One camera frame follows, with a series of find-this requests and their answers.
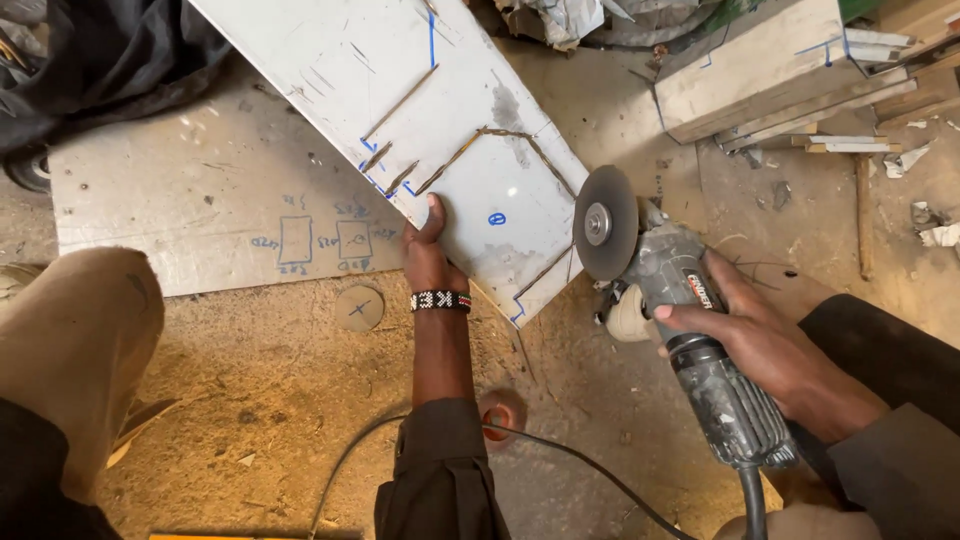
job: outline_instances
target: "floor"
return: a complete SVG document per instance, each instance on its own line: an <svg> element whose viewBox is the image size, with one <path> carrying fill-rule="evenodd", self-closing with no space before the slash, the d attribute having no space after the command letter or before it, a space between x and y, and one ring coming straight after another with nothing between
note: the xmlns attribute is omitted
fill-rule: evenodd
<svg viewBox="0 0 960 540"><path fill-rule="evenodd" d="M960 113L955 116L960 120ZM960 133L948 115L891 133L930 152L900 180L872 179L876 279L858 275L852 161L767 151L758 170L702 145L698 158L708 240L742 234L840 290L848 290L960 346L960 258L924 248L909 203L960 215ZM773 210L773 185L791 200ZM0 181L0 263L46 262L57 252L48 197ZM380 291L386 311L365 334L333 320L337 294ZM295 282L167 300L166 330L140 392L180 403L103 474L101 505L126 538L150 532L302 537L334 461L371 419L408 400L413 354L399 272ZM650 343L614 342L595 327L580 276L520 333L483 301L470 315L478 393L514 388L527 429L595 457L651 506L700 538L742 512L735 474L715 463L669 366ZM389 478L396 432L384 429L349 461L320 537L372 538L375 488ZM251 466L238 463L255 453ZM514 538L664 538L605 479L572 458L516 443L492 456L497 498ZM779 501L769 489L772 507Z"/></svg>

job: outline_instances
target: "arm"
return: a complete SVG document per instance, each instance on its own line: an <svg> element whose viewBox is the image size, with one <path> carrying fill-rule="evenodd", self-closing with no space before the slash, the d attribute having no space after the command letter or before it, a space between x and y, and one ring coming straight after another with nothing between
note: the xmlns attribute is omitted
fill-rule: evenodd
<svg viewBox="0 0 960 540"><path fill-rule="evenodd" d="M785 417L833 445L829 455L848 498L867 509L885 538L957 536L960 510L947 490L960 483L960 437L912 405L891 412L784 321L732 264L712 251L704 262L730 314L661 306L654 316L718 339Z"/></svg>
<svg viewBox="0 0 960 540"><path fill-rule="evenodd" d="M423 229L403 232L404 273L411 292L469 292L463 272L437 243L446 213L427 195ZM493 540L510 534L493 497L480 415L473 395L467 314L414 313L413 411L400 426L394 479L376 494L380 540Z"/></svg>

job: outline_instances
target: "left hand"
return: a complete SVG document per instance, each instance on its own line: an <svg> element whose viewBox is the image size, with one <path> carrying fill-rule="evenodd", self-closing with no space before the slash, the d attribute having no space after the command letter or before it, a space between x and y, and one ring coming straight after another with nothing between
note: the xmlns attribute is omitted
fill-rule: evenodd
<svg viewBox="0 0 960 540"><path fill-rule="evenodd" d="M427 193L426 204L430 207L430 215L423 228L417 231L408 221L400 242L403 273L410 284L410 290L452 290L469 293L467 275L446 260L444 249L437 243L446 226L444 202L436 193Z"/></svg>

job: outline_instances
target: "hand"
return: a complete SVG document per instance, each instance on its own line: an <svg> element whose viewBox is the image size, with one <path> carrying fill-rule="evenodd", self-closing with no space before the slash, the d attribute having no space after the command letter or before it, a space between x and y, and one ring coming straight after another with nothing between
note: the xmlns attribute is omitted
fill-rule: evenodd
<svg viewBox="0 0 960 540"><path fill-rule="evenodd" d="M446 226L446 209L436 193L426 194L430 215L423 228L417 231L409 221L403 229L401 249L403 273L411 292L425 290L452 290L470 292L467 276L446 260L437 238Z"/></svg>
<svg viewBox="0 0 960 540"><path fill-rule="evenodd" d="M659 322L719 340L733 363L774 398L785 417L826 443L853 435L890 410L833 364L800 328L784 321L729 261L712 250L703 261L730 314L699 306L659 306L654 310Z"/></svg>

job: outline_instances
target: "dark sleeve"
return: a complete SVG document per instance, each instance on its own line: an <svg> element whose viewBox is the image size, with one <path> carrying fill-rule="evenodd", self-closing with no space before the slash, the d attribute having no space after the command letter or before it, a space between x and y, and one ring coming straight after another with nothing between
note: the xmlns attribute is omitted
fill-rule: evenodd
<svg viewBox="0 0 960 540"><path fill-rule="evenodd" d="M508 540L475 402L427 402L400 425L394 479L373 511L377 540Z"/></svg>
<svg viewBox="0 0 960 540"><path fill-rule="evenodd" d="M67 442L57 426L0 398L0 441L4 538L120 540L100 508L60 491Z"/></svg>
<svg viewBox="0 0 960 540"><path fill-rule="evenodd" d="M885 540L960 537L960 437L907 404L829 449Z"/></svg>

